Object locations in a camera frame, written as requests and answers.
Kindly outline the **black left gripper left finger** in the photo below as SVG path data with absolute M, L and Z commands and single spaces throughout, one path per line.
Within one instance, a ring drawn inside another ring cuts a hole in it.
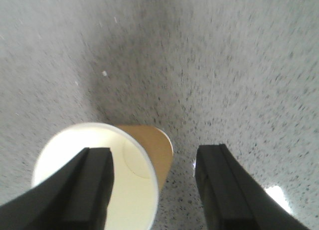
M 0 208 L 2 230 L 102 230 L 114 184 L 109 148 L 85 148 Z

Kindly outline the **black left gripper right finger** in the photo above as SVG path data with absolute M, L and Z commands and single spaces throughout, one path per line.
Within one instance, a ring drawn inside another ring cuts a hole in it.
M 209 230 L 305 230 L 237 162 L 225 144 L 200 145 L 195 179 Z

